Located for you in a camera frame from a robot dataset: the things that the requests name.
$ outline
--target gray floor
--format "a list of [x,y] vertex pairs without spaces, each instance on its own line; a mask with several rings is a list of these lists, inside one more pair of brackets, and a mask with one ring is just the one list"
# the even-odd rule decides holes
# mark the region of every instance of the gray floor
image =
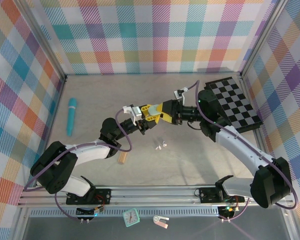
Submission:
[[65,217],[30,217],[23,240],[289,240],[284,216],[278,207],[250,206],[231,223],[217,217],[170,217],[168,228],[150,217],[126,227],[122,217],[95,218],[78,224]]
[[[138,74],[70,76],[65,84],[50,143],[81,144],[97,139],[105,118],[114,117],[123,106],[160,104],[173,99],[174,91],[189,87],[200,79],[205,82],[230,77],[231,74]],[[186,105],[195,105],[195,90],[185,94]],[[69,98],[77,98],[74,130],[66,134]],[[122,114],[119,120],[129,118]],[[256,144],[251,132],[243,134]],[[130,135],[133,150],[125,164],[118,164],[119,154],[77,166],[73,175],[84,175],[96,185],[193,185],[213,184],[226,175],[251,177],[248,169],[228,150],[212,142],[201,131],[187,124],[170,125],[164,121],[143,136]],[[155,150],[165,140],[167,147]],[[126,139],[120,140],[128,148]]]

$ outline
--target white bracket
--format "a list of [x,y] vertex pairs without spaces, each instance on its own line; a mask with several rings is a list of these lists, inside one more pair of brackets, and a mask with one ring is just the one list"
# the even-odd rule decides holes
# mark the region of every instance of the white bracket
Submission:
[[182,99],[182,105],[184,106],[185,105],[185,95],[184,95],[184,93],[186,93],[186,92],[188,92],[188,88],[187,87],[184,87],[184,88],[181,88],[181,89],[179,89],[179,90],[177,90],[177,91],[174,91],[173,93],[174,93],[174,96],[175,96],[175,98],[177,99],[177,100],[181,100]]
[[131,120],[136,126],[136,122],[142,119],[142,112],[138,106],[124,106],[123,112],[131,115]]

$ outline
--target metal bar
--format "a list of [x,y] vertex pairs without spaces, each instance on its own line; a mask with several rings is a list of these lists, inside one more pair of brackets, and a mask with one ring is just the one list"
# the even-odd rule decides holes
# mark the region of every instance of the metal bar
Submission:
[[14,0],[15,5],[22,13],[26,23],[29,25],[33,35],[35,36],[36,40],[38,41],[39,45],[43,49],[44,53],[46,54],[47,58],[51,62],[53,68],[56,70],[59,77],[62,79],[63,82],[66,81],[66,74],[62,69],[54,51],[49,45],[47,38],[45,37],[44,33],[42,32],[39,24],[37,23],[35,16],[33,15],[31,9],[29,8],[28,4],[25,0]]
[[17,222],[15,223],[14,231],[9,234],[9,240],[20,240],[23,239],[25,234],[26,226],[28,223],[30,215],[30,210],[28,208],[22,208],[19,212],[18,217],[16,218]]
[[[103,212],[97,214],[98,218],[102,217],[122,217],[123,212],[129,210],[128,207],[111,207],[104,208]],[[95,215],[76,215],[76,207],[68,207],[66,213],[76,217],[96,217]],[[166,217],[215,217],[219,216],[217,206],[188,206],[188,207],[138,207],[138,214],[141,218],[153,217],[154,215],[164,215]],[[66,217],[57,207],[41,207],[31,208],[30,218],[60,218]]]
[[274,28],[280,14],[285,9],[285,6],[287,5],[288,1],[289,0],[278,0],[278,3],[274,6],[271,16],[265,23],[264,30],[260,34],[255,47],[253,48],[248,60],[246,61],[245,65],[242,69],[242,75],[244,77],[247,75],[250,68],[253,66],[253,64],[257,60],[257,57],[258,57],[263,45],[268,40],[268,37],[269,37],[270,33],[272,32],[272,29]]
[[[233,203],[201,203],[200,199],[195,196],[195,190],[198,187],[214,187],[214,186],[122,186],[118,187],[103,186],[104,188],[113,189],[111,192],[111,201],[107,207],[185,207],[185,206],[228,206]],[[67,195],[64,192],[59,192],[57,201],[65,208],[73,208],[75,205],[66,205]],[[250,200],[250,205],[258,205],[253,199]],[[293,200],[287,197],[280,201],[282,204],[292,205]],[[19,201],[20,208],[27,207],[55,207],[55,195],[49,194],[44,189],[33,192],[24,192]],[[94,205],[80,205],[84,208],[92,208]]]
[[283,219],[291,239],[300,240],[300,220],[295,211],[281,209]]
[[34,9],[36,10],[36,13],[40,20],[42,21],[43,25],[45,26],[46,30],[48,31],[50,37],[51,37],[51,42],[56,48],[56,51],[60,54],[60,57],[63,60],[63,67],[64,71],[67,74],[75,74],[72,65],[65,53],[64,48],[62,47],[60,40],[52,26],[52,23],[50,22],[47,13],[45,11],[45,8],[43,7],[42,3],[40,0],[32,0],[32,3],[34,5]]
[[62,97],[62,95],[64,93],[65,84],[66,84],[66,82],[63,81],[62,85],[61,85],[61,88],[60,88],[59,97],[58,97],[58,99],[56,101],[56,104],[55,104],[55,107],[54,107],[54,111],[53,111],[53,114],[52,114],[51,125],[50,125],[48,133],[46,135],[46,142],[45,142],[45,145],[44,145],[44,149],[47,149],[47,146],[48,146],[48,143],[49,143],[49,139],[50,139],[50,136],[51,136],[52,128],[54,126],[54,122],[55,122],[55,119],[56,119],[56,116],[57,116],[57,112],[58,112],[58,109],[59,109],[60,100],[61,100],[61,97]]

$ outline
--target colorful checkered wallpaper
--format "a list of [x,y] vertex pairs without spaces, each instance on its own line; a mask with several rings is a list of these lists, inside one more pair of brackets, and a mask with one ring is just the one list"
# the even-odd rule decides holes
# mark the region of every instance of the colorful checkered wallpaper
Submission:
[[0,0],[0,240],[43,152],[61,86],[13,0]]
[[300,0],[288,2],[247,77],[267,148],[289,160],[300,200]]
[[238,71],[275,1],[27,0],[70,74]]

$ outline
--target cable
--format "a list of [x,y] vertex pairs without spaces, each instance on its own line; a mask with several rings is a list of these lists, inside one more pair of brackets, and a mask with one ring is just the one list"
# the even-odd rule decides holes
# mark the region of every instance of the cable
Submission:
[[104,197],[100,196],[100,195],[97,195],[95,197],[98,199],[99,202],[102,202],[102,204],[100,204],[100,205],[101,205],[101,207],[104,208],[105,207],[105,199],[104,199]]
[[198,196],[197,194],[196,194],[196,191],[198,190],[199,188],[196,188],[195,190],[194,190],[194,195],[197,197],[197,198],[201,198],[200,196]]
[[195,128],[195,127],[191,126],[191,124],[190,124],[189,121],[188,121],[186,124],[189,126],[189,128],[191,128],[191,129],[193,129],[193,130],[197,130],[197,131],[200,131],[200,130],[201,130],[200,128]]
[[287,210],[293,210],[296,209],[298,207],[298,196],[296,193],[296,190],[294,189],[294,187],[292,186],[292,184],[290,183],[289,179],[284,175],[284,173],[276,166],[274,165],[272,162],[270,162],[265,156],[262,156],[262,154],[260,154],[259,151],[255,150],[248,142],[246,142],[242,137],[240,137],[239,135],[237,136],[234,132],[228,130],[227,128],[219,125],[218,123],[215,123],[213,121],[211,121],[209,118],[207,118],[205,116],[205,114],[202,112],[200,105],[199,105],[199,97],[198,97],[198,92],[199,92],[199,80],[197,80],[195,82],[196,87],[195,87],[195,104],[196,107],[198,108],[199,113],[201,114],[201,116],[210,124],[216,125],[218,128],[228,132],[229,134],[231,134],[232,136],[236,137],[237,139],[239,139],[245,146],[247,146],[251,151],[253,151],[258,157],[260,157],[262,160],[264,160],[267,164],[269,164],[274,170],[277,171],[277,173],[282,177],[282,179],[285,181],[285,183],[288,185],[288,187],[290,188],[293,197],[294,197],[294,206],[284,206],[281,205],[279,203],[275,203],[277,206],[283,208],[283,209],[287,209]]
[[195,82],[193,85],[191,85],[190,87],[188,87],[188,91],[192,88],[194,88],[197,85],[197,82]]
[[235,201],[236,201],[235,207],[238,208],[238,207],[239,207],[239,199],[238,199],[238,196],[235,196]]
[[[249,202],[250,202],[250,198],[248,198],[248,199],[246,200],[246,204],[245,204],[244,208],[242,209],[242,211],[241,211],[237,216],[234,216],[234,215],[233,215],[233,217],[229,218],[229,220],[234,220],[234,219],[240,217],[240,216],[245,212],[245,210],[247,209],[247,207],[248,207],[248,205],[249,205]],[[228,218],[226,218],[226,217],[224,217],[224,216],[222,216],[222,215],[219,215],[219,217],[221,217],[222,219],[228,220]]]
[[[40,186],[40,187],[37,187],[37,188],[34,188],[34,189],[28,189],[29,186],[37,179],[39,178],[47,169],[49,169],[56,161],[58,161],[59,159],[61,159],[65,154],[73,151],[73,150],[76,150],[76,149],[80,149],[80,148],[84,148],[84,147],[90,147],[90,146],[106,146],[106,147],[109,147],[109,148],[113,148],[113,149],[116,149],[118,151],[121,151],[121,152],[130,152],[132,150],[132,142],[128,136],[128,134],[125,132],[125,130],[122,128],[122,126],[120,125],[119,121],[118,121],[118,115],[120,113],[122,113],[124,110],[123,109],[120,109],[116,114],[115,114],[115,122],[116,124],[118,125],[119,129],[121,130],[121,132],[123,133],[123,135],[126,137],[128,143],[129,143],[129,146],[130,148],[129,149],[121,149],[121,148],[118,148],[116,146],[113,146],[113,145],[110,145],[110,144],[107,144],[107,143],[102,143],[102,142],[87,142],[87,143],[82,143],[82,144],[79,144],[77,146],[74,146],[74,147],[71,147],[67,150],[65,150],[64,152],[60,153],[54,160],[52,160],[45,168],[43,168],[40,172],[38,172],[24,187],[24,191],[25,192],[33,192],[33,191],[37,191],[37,190],[40,190],[40,189],[43,189],[44,187],[43,186]],[[62,208],[61,206],[59,205],[58,201],[57,201],[57,193],[54,195],[54,200],[55,200],[55,203],[57,205],[57,207],[60,209],[60,211],[66,215],[67,217],[69,217],[70,219],[73,219],[73,220],[78,220],[78,218],[74,217],[74,216],[70,216],[69,214],[67,214]]]

